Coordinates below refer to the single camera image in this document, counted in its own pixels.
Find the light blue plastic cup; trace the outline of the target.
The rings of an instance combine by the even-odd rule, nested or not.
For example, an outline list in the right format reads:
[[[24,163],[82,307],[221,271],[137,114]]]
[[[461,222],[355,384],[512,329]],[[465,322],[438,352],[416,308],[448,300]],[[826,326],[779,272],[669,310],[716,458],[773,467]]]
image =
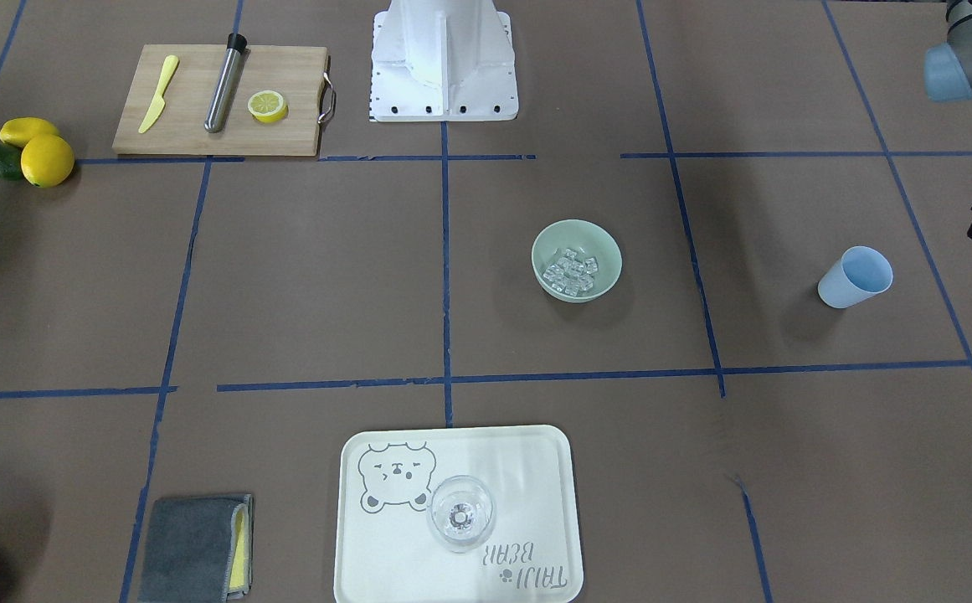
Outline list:
[[[867,245],[853,245],[820,279],[817,294],[827,306],[846,309],[882,294],[893,281],[887,257]]]

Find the light green bowl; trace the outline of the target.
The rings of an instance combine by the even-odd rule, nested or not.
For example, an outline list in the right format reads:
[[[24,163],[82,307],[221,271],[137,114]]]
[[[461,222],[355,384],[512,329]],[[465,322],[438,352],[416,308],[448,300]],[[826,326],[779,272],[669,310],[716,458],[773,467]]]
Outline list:
[[[586,304],[619,282],[624,257],[615,237],[596,223],[562,220],[540,230],[531,248],[532,273],[551,297]]]

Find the clear ice cubes in bowl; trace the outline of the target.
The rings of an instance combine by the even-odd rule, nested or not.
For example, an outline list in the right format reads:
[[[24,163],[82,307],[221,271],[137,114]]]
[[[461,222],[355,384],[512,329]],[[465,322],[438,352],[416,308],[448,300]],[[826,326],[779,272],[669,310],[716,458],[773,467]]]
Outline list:
[[[550,291],[572,297],[586,297],[597,290],[599,263],[596,256],[573,248],[557,248],[542,270]]]

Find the clear wine glass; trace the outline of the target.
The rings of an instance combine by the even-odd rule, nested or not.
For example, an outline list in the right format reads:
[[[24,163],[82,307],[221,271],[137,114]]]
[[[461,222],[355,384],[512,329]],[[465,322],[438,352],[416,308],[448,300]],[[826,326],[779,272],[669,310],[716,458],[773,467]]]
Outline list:
[[[486,544],[496,527],[496,497],[480,478],[445,478],[429,500],[428,520],[447,552],[470,553]]]

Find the cream bear serving tray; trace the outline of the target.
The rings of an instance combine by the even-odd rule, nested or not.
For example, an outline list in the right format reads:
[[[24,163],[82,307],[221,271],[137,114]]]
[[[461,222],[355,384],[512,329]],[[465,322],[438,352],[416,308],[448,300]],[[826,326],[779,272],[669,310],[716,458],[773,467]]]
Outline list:
[[[366,431],[345,443],[337,602],[571,602],[583,585],[558,428]]]

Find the lemon half slice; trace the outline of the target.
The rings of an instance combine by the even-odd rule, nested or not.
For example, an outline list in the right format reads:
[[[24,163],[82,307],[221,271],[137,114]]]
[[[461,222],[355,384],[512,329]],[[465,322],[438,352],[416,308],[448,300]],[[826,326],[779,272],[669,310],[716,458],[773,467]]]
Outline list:
[[[259,123],[278,122],[288,115],[285,95],[275,90],[260,90],[253,93],[247,102],[249,114]]]

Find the steel cylinder muddler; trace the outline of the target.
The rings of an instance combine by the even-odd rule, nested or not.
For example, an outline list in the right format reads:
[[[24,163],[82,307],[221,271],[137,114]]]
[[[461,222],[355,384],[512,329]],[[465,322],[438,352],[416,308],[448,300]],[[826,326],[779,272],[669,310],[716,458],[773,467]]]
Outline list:
[[[215,83],[213,99],[211,99],[208,114],[203,120],[203,129],[207,133],[218,133],[225,128],[230,107],[232,107],[234,92],[239,84],[242,68],[244,68],[247,47],[248,42],[244,35],[238,32],[232,32],[229,35],[220,75],[217,83]]]

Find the yellow plastic knife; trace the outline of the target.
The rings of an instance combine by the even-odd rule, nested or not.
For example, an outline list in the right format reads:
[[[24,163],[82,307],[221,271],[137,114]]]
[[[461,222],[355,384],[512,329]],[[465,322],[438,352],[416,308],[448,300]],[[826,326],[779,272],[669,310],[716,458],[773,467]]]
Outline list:
[[[141,119],[140,126],[137,128],[138,133],[146,133],[152,129],[154,123],[157,122],[157,119],[163,113],[164,108],[167,107],[167,100],[165,100],[164,95],[167,92],[168,85],[171,84],[176,69],[178,69],[179,62],[180,59],[175,54],[169,54],[164,58],[152,99],[147,107],[144,118]]]

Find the grey folded cloth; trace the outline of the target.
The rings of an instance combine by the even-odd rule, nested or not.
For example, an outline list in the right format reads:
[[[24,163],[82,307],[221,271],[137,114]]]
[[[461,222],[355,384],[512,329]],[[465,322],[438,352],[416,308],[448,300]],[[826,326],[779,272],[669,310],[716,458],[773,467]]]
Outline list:
[[[229,602],[252,587],[255,497],[161,497],[152,505],[140,602]]]

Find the yellow lemon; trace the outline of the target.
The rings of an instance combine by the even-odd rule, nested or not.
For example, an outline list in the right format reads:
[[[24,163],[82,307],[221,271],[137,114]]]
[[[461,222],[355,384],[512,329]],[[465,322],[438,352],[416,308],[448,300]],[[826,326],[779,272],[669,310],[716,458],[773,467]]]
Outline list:
[[[0,141],[19,149],[24,149],[28,142],[42,135],[60,137],[60,130],[49,120],[33,116],[7,120],[0,129]]]
[[[74,165],[73,149],[60,135],[31,138],[20,153],[20,172],[34,187],[58,186],[71,175]]]

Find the green lime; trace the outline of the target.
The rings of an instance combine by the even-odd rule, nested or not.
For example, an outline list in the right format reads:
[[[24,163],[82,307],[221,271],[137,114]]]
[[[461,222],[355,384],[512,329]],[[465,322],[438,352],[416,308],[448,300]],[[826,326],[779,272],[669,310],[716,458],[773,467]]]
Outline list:
[[[0,142],[0,179],[7,182],[20,182],[24,180],[22,164],[22,149]]]

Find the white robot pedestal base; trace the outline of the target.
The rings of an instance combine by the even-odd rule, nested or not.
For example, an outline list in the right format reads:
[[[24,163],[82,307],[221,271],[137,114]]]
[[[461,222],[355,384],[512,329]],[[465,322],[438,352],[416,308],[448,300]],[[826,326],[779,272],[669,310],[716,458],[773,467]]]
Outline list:
[[[492,1],[393,1],[372,34],[371,121],[517,118],[512,21]]]

